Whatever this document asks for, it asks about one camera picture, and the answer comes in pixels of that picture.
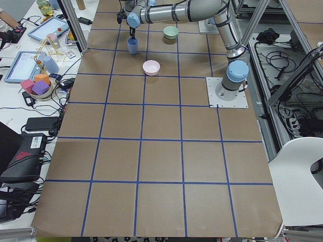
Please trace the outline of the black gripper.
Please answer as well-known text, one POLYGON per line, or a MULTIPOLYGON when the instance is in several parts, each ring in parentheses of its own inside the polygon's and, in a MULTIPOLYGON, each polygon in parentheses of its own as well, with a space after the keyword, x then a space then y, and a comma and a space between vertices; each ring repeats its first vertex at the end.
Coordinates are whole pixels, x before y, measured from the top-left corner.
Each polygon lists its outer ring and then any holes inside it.
MULTIPOLYGON (((127 17, 129 14, 130 14, 130 12, 128 10, 121 9, 117 13, 117 23, 121 24, 123 20, 127 20, 127 17)), ((129 34, 130 34, 131 39, 136 39, 135 32, 136 32, 135 28, 129 27, 129 34)))

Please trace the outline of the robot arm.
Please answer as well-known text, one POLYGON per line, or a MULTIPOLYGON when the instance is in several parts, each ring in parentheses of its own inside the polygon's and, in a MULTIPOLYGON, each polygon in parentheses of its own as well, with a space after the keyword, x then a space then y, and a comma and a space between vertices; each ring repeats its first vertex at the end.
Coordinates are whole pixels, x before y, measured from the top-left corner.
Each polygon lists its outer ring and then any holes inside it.
POLYGON ((232 101, 244 91, 242 83, 249 74, 249 66, 247 48, 234 26, 229 4, 229 1, 195 0, 165 5, 157 5, 155 1, 120 1, 117 22, 121 24, 126 20, 132 38, 135 38, 135 30, 140 25, 159 22, 197 22, 200 32, 217 30, 229 63, 215 92, 219 99, 232 101))

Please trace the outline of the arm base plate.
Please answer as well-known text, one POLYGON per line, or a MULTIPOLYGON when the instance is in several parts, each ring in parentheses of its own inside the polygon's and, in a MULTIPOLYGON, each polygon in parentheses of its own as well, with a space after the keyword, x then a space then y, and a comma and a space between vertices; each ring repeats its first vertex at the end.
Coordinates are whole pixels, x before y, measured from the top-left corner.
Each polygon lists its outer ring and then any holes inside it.
POLYGON ((229 91, 222 86, 222 77, 206 77, 210 108, 248 108, 243 84, 238 90, 229 91))

